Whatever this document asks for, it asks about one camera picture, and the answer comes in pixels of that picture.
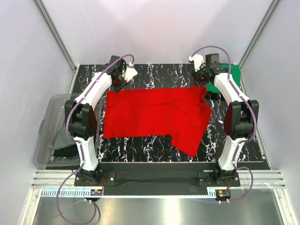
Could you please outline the red t shirt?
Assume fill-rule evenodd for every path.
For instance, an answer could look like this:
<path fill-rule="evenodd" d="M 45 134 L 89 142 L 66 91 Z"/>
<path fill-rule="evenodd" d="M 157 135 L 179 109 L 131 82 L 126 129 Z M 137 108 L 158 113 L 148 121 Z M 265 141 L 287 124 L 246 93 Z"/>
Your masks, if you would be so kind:
<path fill-rule="evenodd" d="M 195 157 L 210 121 L 205 87 L 107 92 L 104 138 L 169 135 L 172 146 Z"/>

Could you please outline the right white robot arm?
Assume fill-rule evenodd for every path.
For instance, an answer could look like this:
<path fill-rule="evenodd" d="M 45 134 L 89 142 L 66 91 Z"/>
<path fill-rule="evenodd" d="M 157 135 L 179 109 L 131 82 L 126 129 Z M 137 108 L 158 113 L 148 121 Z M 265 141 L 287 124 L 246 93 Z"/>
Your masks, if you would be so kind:
<path fill-rule="evenodd" d="M 238 180 L 237 160 L 244 143 L 254 138 L 257 128 L 259 103 L 251 100 L 238 87 L 230 67 L 223 67 L 219 54 L 202 56 L 193 54 L 189 61 L 194 65 L 192 75 L 198 87 L 212 83 L 227 103 L 223 122 L 225 145 L 212 174 L 211 182 L 227 186 Z"/>

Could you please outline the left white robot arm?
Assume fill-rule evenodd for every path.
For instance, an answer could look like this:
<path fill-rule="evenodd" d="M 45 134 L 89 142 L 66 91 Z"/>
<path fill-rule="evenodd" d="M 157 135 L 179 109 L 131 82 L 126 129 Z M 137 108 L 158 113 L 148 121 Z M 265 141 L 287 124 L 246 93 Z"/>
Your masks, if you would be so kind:
<path fill-rule="evenodd" d="M 122 57 L 112 56 L 109 63 L 97 68 L 86 89 L 75 100 L 65 103 L 66 135 L 76 144 L 80 158 L 80 167 L 73 174 L 92 186 L 103 182 L 94 144 L 98 131 L 95 107 L 109 87 L 118 88 L 126 83 L 126 66 Z"/>

